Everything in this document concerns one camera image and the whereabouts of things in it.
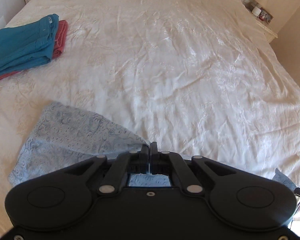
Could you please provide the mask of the light blue floral pants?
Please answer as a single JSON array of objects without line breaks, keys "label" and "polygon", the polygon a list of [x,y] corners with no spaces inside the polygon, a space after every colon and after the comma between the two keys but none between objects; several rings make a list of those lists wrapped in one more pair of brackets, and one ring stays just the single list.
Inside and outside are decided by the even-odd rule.
[{"label": "light blue floral pants", "polygon": [[95,155],[115,158],[151,141],[185,159],[202,155],[294,189],[300,186],[299,115],[287,102],[116,103],[90,112],[45,106],[8,176],[16,186]]}]

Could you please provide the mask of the cream embroidered bedspread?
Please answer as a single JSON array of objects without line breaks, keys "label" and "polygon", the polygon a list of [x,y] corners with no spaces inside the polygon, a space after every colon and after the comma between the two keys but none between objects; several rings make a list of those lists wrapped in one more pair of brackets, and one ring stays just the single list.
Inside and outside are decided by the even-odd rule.
[{"label": "cream embroidered bedspread", "polygon": [[8,26],[49,14],[69,24],[64,54],[0,81],[0,236],[8,175],[51,101],[300,187],[300,87],[240,0],[32,0]]}]

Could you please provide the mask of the folded red pants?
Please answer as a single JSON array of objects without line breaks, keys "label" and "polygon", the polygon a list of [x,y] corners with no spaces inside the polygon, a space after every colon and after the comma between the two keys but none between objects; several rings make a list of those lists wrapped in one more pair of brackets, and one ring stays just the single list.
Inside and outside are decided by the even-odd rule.
[{"label": "folded red pants", "polygon": [[[59,21],[57,34],[55,36],[55,45],[53,49],[52,59],[56,59],[64,52],[66,35],[68,31],[68,22],[66,20]],[[13,71],[7,74],[3,74],[0,76],[0,80],[9,77],[11,75],[17,74],[20,71]]]}]

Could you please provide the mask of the folded teal pants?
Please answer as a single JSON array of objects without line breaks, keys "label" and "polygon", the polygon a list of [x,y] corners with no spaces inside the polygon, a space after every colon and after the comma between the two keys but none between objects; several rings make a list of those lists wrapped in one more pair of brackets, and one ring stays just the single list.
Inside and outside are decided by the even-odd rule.
[{"label": "folded teal pants", "polygon": [[0,29],[0,76],[48,64],[52,60],[59,25],[57,14]]}]

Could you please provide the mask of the white right nightstand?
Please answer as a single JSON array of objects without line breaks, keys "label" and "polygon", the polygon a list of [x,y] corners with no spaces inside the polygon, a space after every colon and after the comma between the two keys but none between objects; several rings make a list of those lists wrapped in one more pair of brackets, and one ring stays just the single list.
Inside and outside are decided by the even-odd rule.
[{"label": "white right nightstand", "polygon": [[[244,4],[245,8],[250,13],[252,12],[252,10],[254,9],[254,7],[256,5],[253,3],[253,0],[243,0],[242,3]],[[277,33],[275,31],[273,31],[273,29],[271,28],[271,26],[269,24],[261,21],[258,17],[255,17],[254,15],[253,15],[253,17],[257,21],[258,26],[262,29],[268,43],[271,43],[274,39],[278,38]]]}]

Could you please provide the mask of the white jar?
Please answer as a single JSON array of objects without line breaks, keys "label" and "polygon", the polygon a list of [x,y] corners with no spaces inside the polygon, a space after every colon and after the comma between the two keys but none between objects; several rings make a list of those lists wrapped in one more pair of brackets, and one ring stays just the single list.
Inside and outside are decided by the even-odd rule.
[{"label": "white jar", "polygon": [[261,9],[258,7],[254,7],[254,9],[251,12],[255,17],[258,17],[261,13]]}]

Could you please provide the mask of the framed photo right nightstand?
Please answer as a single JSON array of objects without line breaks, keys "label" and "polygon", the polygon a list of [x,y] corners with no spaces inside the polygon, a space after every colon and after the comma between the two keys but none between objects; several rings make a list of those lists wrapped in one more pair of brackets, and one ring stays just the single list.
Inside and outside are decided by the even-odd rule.
[{"label": "framed photo right nightstand", "polygon": [[269,24],[272,21],[273,16],[268,11],[266,11],[266,9],[261,8],[261,12],[260,12],[258,18],[261,21],[266,22],[267,24]]}]

